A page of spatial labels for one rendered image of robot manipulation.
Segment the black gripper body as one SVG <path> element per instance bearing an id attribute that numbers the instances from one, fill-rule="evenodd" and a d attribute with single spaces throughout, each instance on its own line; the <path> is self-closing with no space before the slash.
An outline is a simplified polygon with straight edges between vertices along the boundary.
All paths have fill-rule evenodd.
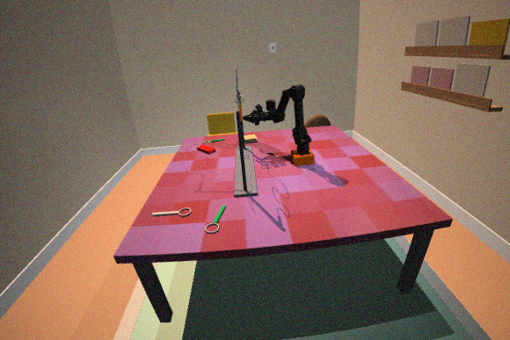
<path id="1" fill-rule="evenodd" d="M 258 111 L 255 109 L 255 110 L 253 110 L 253 118 L 254 118 L 255 126 L 257 126 L 260 121 L 267 120 L 267 114 L 264 111 L 263 114 L 258 115 Z"/>

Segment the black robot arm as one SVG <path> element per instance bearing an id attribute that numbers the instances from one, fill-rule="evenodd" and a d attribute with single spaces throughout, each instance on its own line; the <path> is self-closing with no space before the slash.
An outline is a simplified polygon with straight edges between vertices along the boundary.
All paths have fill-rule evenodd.
<path id="1" fill-rule="evenodd" d="M 305 87 L 302 84 L 297 84 L 282 92 L 282 97 L 277 109 L 275 108 L 276 101 L 274 99 L 266 100 L 266 109 L 269 111 L 266 112 L 267 120 L 272 120 L 274 123 L 281 122 L 285 119 L 285 110 L 289 99 L 292 98 L 295 102 L 295 128 L 293 128 L 292 131 L 295 144 L 297 145 L 297 153 L 300 156 L 310 154 L 309 142 L 311 142 L 311 138 L 307 134 L 307 129 L 303 124 L 302 100 L 304 96 Z"/>

